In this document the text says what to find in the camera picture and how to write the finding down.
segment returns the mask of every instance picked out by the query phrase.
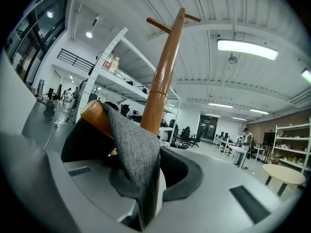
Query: bottle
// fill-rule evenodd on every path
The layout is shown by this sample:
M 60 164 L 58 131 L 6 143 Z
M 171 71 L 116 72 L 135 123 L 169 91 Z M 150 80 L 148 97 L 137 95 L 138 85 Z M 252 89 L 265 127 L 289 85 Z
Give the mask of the bottle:
M 110 64 L 111 64 L 111 61 L 115 58 L 115 51 L 112 50 L 111 53 L 108 55 L 106 61 L 104 62 L 103 66 L 102 66 L 102 69 L 108 71 L 109 70 L 109 67 L 110 67 Z
M 119 67 L 119 57 L 116 57 L 113 59 L 113 61 L 111 61 L 108 71 L 113 75 L 115 75 L 118 70 L 118 67 Z

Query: staircase railing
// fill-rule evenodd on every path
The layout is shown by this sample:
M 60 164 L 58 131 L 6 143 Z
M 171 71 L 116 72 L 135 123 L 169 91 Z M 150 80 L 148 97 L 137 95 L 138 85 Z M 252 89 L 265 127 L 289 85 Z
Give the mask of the staircase railing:
M 72 52 L 69 52 L 65 49 L 61 49 L 59 55 L 57 56 L 57 59 L 60 59 L 62 61 L 67 62 L 68 64 L 80 68 L 83 71 L 89 72 L 93 67 L 94 64 L 91 62 L 80 58 L 79 56 L 73 54 Z

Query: brown wall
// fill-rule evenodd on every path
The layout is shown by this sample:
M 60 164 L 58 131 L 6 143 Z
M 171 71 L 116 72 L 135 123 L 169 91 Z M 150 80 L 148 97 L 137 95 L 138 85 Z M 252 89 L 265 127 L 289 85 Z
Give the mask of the brown wall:
M 265 132 L 275 132 L 276 125 L 278 127 L 284 127 L 289 126 L 290 124 L 304 124 L 309 122 L 309 118 L 311 118 L 311 109 L 300 111 L 287 116 L 282 116 L 265 122 L 247 124 L 246 126 L 249 129 L 250 133 L 253 134 L 255 143 L 262 144 L 263 134 Z

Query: fluorescent light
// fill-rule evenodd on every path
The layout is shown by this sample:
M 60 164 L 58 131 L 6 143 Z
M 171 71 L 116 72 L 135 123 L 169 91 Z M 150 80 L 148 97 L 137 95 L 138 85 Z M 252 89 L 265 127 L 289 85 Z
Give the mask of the fluorescent light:
M 275 60 L 278 52 L 251 42 L 237 40 L 217 40 L 217 47 L 220 51 L 245 52 L 258 55 L 270 60 Z
M 311 72 L 308 69 L 304 69 L 301 73 L 301 76 L 311 83 Z
M 220 107 L 226 107 L 226 108 L 233 108 L 233 106 L 231 106 L 231 105 L 217 104 L 217 103 L 209 103 L 208 105 L 220 106 Z
M 247 121 L 246 119 L 237 118 L 237 117 L 233 117 L 233 119 L 236 119 L 236 120 L 242 120 L 242 121 Z
M 48 11 L 48 12 L 47 12 L 47 16 L 48 16 L 49 18 L 52 18 L 52 17 L 53 17 L 53 14 L 52 14 L 50 11 Z
M 262 113 L 262 114 L 269 114 L 268 112 L 265 112 L 265 111 L 258 111 L 258 110 L 254 110 L 254 109 L 250 109 L 250 111 L 253 111 L 253 112 L 258 112 L 258 113 Z
M 93 37 L 93 35 L 92 35 L 91 32 L 86 32 L 86 36 L 87 36 L 88 38 L 92 38 L 92 37 Z
M 205 113 L 206 115 L 209 115 L 209 116 L 212 116 L 212 117 L 221 117 L 221 116 L 218 116 L 218 115 L 213 115 L 213 114 L 208 114 L 208 113 Z

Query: round table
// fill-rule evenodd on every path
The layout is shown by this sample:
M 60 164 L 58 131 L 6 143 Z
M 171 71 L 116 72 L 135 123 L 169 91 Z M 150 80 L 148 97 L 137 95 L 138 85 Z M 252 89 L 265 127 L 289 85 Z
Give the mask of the round table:
M 306 177 L 303 176 L 300 172 L 297 172 L 296 170 L 293 170 L 285 166 L 274 164 L 263 164 L 262 169 L 269 174 L 269 177 L 265 185 L 269 184 L 272 177 L 283 182 L 281 188 L 277 192 L 279 196 L 282 195 L 287 184 L 301 185 L 304 182 L 306 182 Z

